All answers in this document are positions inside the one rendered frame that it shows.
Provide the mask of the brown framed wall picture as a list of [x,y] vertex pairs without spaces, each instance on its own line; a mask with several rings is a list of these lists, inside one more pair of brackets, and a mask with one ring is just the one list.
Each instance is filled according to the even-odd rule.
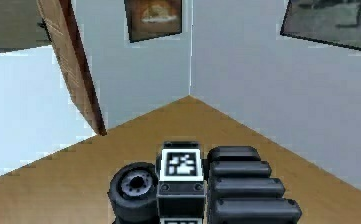
[[131,43],[182,33],[182,0],[124,0]]

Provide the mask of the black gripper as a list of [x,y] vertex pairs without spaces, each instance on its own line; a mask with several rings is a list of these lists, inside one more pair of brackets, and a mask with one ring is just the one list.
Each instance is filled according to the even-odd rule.
[[157,185],[152,163],[134,162],[121,168],[108,190],[115,215],[112,224],[159,224]]

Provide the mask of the brown wooden room door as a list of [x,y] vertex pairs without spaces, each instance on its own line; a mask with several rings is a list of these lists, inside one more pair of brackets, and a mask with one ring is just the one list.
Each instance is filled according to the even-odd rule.
[[36,3],[73,104],[96,134],[106,135],[72,0],[36,0]]

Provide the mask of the green framed wall picture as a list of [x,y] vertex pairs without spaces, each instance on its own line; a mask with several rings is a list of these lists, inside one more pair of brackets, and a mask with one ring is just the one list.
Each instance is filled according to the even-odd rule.
[[361,0],[289,0],[280,34],[361,51]]

